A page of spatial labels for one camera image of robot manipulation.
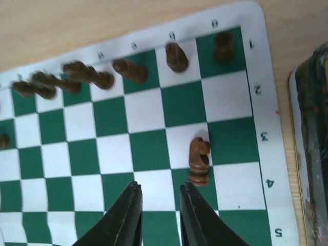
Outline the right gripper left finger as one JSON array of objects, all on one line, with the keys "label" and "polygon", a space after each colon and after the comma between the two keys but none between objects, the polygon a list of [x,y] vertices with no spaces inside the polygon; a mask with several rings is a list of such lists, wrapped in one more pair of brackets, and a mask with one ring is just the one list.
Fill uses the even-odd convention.
[{"label": "right gripper left finger", "polygon": [[101,220],[74,245],[142,245],[142,190],[130,182]]}]

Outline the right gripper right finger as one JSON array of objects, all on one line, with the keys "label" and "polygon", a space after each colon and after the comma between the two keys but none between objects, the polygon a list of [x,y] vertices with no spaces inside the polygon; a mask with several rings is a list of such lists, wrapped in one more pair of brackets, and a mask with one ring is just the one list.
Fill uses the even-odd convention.
[{"label": "right gripper right finger", "polygon": [[248,245],[215,213],[191,182],[180,186],[182,245]]}]

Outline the dark brown chess piece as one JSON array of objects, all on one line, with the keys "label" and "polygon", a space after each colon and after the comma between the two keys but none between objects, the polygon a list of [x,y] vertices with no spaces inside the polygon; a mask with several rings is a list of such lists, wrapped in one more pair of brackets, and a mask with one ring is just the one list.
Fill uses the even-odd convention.
[{"label": "dark brown chess piece", "polygon": [[81,90],[80,82],[71,79],[59,79],[53,74],[46,74],[40,71],[32,74],[31,81],[44,86],[59,87],[71,94],[77,94]]},{"label": "dark brown chess piece", "polygon": [[10,137],[7,134],[0,136],[0,148],[5,149],[10,146]]},{"label": "dark brown chess piece", "polygon": [[26,81],[14,82],[12,84],[12,89],[23,97],[30,97],[37,94],[43,99],[53,99],[56,96],[56,89],[38,87],[35,84],[31,84]]},{"label": "dark brown chess piece", "polygon": [[123,78],[129,79],[135,84],[145,83],[148,77],[147,69],[144,66],[124,58],[114,60],[112,67]]},{"label": "dark brown chess piece", "polygon": [[222,31],[217,33],[213,39],[213,56],[220,64],[229,63],[235,53],[234,35],[230,31]]},{"label": "dark brown chess piece", "polygon": [[114,75],[109,72],[97,72],[93,66],[87,66],[82,61],[74,61],[62,65],[63,72],[72,80],[94,83],[98,88],[109,90],[114,85]]}]

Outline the dark brown knight piece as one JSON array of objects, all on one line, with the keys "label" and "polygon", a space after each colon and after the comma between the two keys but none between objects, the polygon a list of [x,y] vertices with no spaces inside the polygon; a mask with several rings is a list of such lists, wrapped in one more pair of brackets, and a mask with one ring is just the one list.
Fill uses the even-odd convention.
[{"label": "dark brown knight piece", "polygon": [[189,147],[188,181],[195,186],[204,187],[209,184],[208,169],[210,166],[209,155],[210,143],[202,137],[195,137]]},{"label": "dark brown knight piece", "polygon": [[189,66],[189,60],[178,43],[167,43],[165,50],[167,65],[172,71],[176,73],[182,73],[187,70]]}]

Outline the gold tin with dark pieces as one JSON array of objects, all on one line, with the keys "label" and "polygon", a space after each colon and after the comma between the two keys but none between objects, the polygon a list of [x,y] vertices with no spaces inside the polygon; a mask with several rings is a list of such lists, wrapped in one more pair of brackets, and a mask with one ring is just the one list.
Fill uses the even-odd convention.
[{"label": "gold tin with dark pieces", "polygon": [[327,245],[327,43],[288,80],[293,138],[308,245]]}]

